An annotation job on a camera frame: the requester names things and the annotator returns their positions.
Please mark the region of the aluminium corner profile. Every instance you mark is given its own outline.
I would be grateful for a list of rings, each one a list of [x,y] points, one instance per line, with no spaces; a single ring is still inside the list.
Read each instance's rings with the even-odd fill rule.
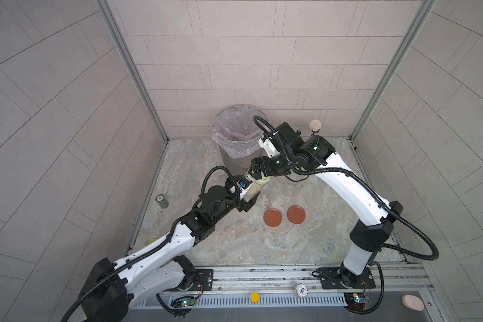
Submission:
[[[162,122],[160,118],[157,115],[156,109],[154,107],[154,104],[150,98],[150,95],[148,94],[148,91],[144,85],[144,82],[141,78],[141,74],[136,67],[136,64],[134,62],[134,59],[131,56],[131,53],[127,47],[127,43],[121,33],[121,30],[119,29],[118,23],[115,21],[113,12],[111,10],[111,6],[109,5],[108,1],[106,0],[97,0],[96,2],[97,9],[99,13],[101,14],[106,28],[108,29],[109,33],[111,34],[112,40],[115,43],[117,50],[119,52],[119,55],[125,64],[127,71],[129,72],[131,79],[134,83],[134,87],[140,94],[140,97],[142,101],[144,102],[145,106],[148,108],[148,111],[154,120],[156,127],[158,128],[159,132],[161,133],[163,140],[165,141],[165,144],[168,144],[169,142],[169,137],[164,129],[164,126],[162,125]]]
[[[374,108],[377,106],[382,95],[386,91],[386,88],[390,84],[393,76],[396,74],[398,68],[400,67],[402,61],[407,55],[410,47],[412,47],[417,35],[420,33],[421,28],[425,24],[429,17],[433,7],[437,3],[437,0],[425,0],[421,2],[417,13],[414,15],[413,20],[408,27],[404,37],[402,38],[391,62],[387,66],[384,75],[382,76],[377,88],[373,92],[362,116],[357,123],[354,131],[352,132],[350,139],[355,142],[360,135],[366,122],[369,120]]]

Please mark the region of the white round knob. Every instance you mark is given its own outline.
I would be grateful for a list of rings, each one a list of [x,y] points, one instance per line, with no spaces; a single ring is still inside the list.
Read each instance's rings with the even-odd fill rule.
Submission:
[[[305,284],[296,284],[293,288],[293,294],[298,299],[303,299],[308,295],[308,288]]]

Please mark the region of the aluminium corner profile right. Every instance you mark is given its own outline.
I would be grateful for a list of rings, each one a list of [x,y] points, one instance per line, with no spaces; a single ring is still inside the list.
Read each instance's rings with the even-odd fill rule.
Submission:
[[[402,61],[407,55],[410,47],[412,47],[417,35],[420,33],[421,28],[425,24],[429,17],[433,7],[437,3],[437,0],[425,0],[421,2],[417,13],[414,15],[413,20],[408,27],[404,37],[402,38],[391,62],[387,66],[384,75],[382,76],[377,88],[373,92],[362,116],[357,123],[354,131],[352,132],[350,139],[355,142],[360,135],[366,122],[369,120],[374,108],[377,106],[382,95],[386,91],[386,88],[390,84],[393,76],[396,74],[398,68],[400,67]]]

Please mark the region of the red lidded rice jar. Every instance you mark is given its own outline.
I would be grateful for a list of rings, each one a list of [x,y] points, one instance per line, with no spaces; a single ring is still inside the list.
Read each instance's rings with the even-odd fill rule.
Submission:
[[[258,196],[257,200],[257,205],[261,209],[270,209],[271,208],[271,202],[270,202],[270,197],[268,196],[267,192],[261,192]]]

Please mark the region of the red jar lid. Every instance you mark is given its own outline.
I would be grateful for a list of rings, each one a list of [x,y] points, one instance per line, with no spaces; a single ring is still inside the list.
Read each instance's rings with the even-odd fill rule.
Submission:
[[[302,224],[306,219],[305,210],[298,205],[292,205],[287,210],[287,218],[292,224]]]
[[[282,213],[278,209],[269,208],[264,212],[264,223],[270,228],[278,227],[282,220]]]

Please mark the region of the circuit board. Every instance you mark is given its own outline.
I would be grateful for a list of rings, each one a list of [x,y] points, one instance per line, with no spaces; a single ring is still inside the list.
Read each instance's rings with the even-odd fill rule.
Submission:
[[[347,304],[347,310],[356,312],[365,311],[367,304],[370,302],[370,297],[363,292],[346,292],[343,295]]]
[[[197,297],[183,296],[174,299],[171,302],[171,307],[173,309],[187,309],[195,306],[197,304]]]

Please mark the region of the left circuit board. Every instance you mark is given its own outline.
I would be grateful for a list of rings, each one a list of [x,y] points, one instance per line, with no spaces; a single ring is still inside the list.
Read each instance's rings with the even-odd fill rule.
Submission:
[[[173,309],[187,309],[195,306],[197,304],[197,297],[183,296],[174,299],[171,302],[171,307]]]

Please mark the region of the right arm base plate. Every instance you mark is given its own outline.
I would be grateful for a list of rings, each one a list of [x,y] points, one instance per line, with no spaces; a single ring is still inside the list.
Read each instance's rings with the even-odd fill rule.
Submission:
[[[352,280],[352,276],[349,276],[343,281],[342,275],[339,273],[338,267],[323,267],[314,270],[312,276],[319,279],[323,290],[328,289],[360,289],[376,288],[376,281],[369,267],[366,267],[363,273],[357,277],[357,281]]]

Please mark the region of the clear rice jar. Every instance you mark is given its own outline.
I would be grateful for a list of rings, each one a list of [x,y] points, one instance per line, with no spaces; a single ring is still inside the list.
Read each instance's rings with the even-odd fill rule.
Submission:
[[[288,180],[285,193],[288,197],[294,197],[303,190],[303,180]]]

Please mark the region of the green lidded rice jar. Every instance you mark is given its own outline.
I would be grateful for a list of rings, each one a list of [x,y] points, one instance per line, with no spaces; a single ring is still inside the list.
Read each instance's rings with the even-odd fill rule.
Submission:
[[[270,177],[263,176],[261,179],[256,179],[249,187],[247,193],[244,196],[246,201],[250,201],[253,197],[257,196],[261,190],[268,184]]]

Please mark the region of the right circuit board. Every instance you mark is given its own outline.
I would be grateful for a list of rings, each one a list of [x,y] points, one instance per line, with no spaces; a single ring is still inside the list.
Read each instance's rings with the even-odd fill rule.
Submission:
[[[363,292],[346,292],[343,295],[347,304],[347,310],[356,312],[365,311],[367,304],[370,302],[370,297]]]

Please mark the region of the clear plastic bin liner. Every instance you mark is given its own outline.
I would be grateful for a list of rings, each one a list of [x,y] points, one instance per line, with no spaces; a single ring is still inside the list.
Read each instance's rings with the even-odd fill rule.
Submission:
[[[263,131],[254,123],[255,115],[268,120],[264,112],[249,105],[234,105],[220,111],[212,120],[212,139],[233,159],[259,152]]]

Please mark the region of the aluminium corner profile left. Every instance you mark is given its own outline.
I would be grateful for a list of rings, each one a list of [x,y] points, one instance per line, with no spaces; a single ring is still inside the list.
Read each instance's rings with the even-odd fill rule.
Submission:
[[[136,64],[134,62],[134,59],[131,56],[131,53],[127,47],[127,43],[121,33],[121,30],[119,29],[118,23],[115,21],[113,12],[111,10],[111,6],[109,5],[108,1],[106,0],[97,0],[96,2],[97,9],[99,13],[101,14],[106,28],[108,29],[109,33],[111,34],[112,40],[115,43],[117,50],[119,52],[119,55],[125,64],[127,71],[129,72],[131,79],[134,83],[134,87],[140,94],[140,97],[142,101],[144,102],[145,106],[148,108],[148,111],[154,120],[156,127],[158,128],[159,132],[161,133],[163,140],[165,141],[165,144],[168,144],[169,142],[169,137],[164,129],[164,126],[162,125],[162,122],[160,118],[157,115],[156,109],[154,107],[154,104],[150,98],[150,95],[148,94],[148,91],[144,85],[144,82],[141,78],[141,74],[136,67]]]

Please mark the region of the metal mesh waste bin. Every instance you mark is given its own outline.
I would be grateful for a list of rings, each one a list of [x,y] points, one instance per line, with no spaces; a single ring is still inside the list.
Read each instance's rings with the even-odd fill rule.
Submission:
[[[262,149],[259,152],[255,152],[245,158],[233,159],[231,158],[220,146],[219,150],[221,152],[221,157],[224,161],[224,165],[232,172],[234,175],[244,174],[250,167],[253,158],[262,155]]]

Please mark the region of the pink round pad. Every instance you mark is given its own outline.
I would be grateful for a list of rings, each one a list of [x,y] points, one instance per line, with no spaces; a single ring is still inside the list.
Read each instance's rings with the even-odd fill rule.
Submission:
[[[402,304],[410,310],[423,311],[425,308],[424,302],[417,296],[403,295],[401,300]]]

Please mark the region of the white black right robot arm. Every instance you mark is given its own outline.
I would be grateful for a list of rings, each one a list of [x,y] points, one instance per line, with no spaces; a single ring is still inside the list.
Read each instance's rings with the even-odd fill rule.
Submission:
[[[273,127],[265,119],[254,117],[263,131],[259,145],[266,152],[252,161],[251,172],[256,178],[277,177],[295,173],[319,177],[326,182],[358,215],[350,232],[350,248],[335,280],[344,287],[357,287],[367,265],[375,259],[393,231],[394,218],[387,206],[361,178],[359,178],[325,138],[313,134],[307,140],[288,123]]]

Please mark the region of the aluminium rail frame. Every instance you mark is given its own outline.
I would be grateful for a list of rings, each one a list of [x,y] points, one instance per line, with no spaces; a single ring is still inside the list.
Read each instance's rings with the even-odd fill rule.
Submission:
[[[163,309],[183,314],[202,309],[290,309],[339,307],[346,309],[344,293],[363,292],[370,297],[365,311],[392,315],[394,306],[407,312],[402,303],[403,295],[419,297],[425,305],[423,311],[430,321],[447,321],[448,315],[429,281],[427,273],[419,264],[388,263],[369,267],[376,281],[376,288],[323,290],[319,279],[312,276],[318,268],[333,265],[285,265],[285,266],[213,266],[213,283],[210,291],[182,292],[175,288],[152,295],[135,305],[132,310]],[[296,284],[305,284],[308,295],[298,299],[293,294]],[[250,294],[258,292],[260,300],[252,303]],[[197,304],[187,309],[173,309],[171,302],[179,297],[197,297]]]

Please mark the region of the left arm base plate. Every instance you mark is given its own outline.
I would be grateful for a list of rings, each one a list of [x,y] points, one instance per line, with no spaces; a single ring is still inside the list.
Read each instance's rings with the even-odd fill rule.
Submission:
[[[210,291],[212,289],[214,270],[197,269],[187,272],[177,290],[182,292]]]

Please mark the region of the small green can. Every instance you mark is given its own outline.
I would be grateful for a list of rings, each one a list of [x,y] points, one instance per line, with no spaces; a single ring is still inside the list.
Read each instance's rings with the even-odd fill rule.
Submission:
[[[164,195],[157,195],[155,200],[162,209],[166,209],[169,206],[169,202]]]

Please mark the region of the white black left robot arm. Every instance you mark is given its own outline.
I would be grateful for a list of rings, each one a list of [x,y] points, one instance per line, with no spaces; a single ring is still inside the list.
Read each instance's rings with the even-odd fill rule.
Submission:
[[[62,320],[81,307],[87,321],[121,321],[152,295],[190,287],[196,268],[184,253],[211,235],[230,211],[249,211],[267,182],[247,174],[238,181],[228,178],[224,186],[203,186],[190,212],[176,219],[165,236],[116,261],[99,260]]]

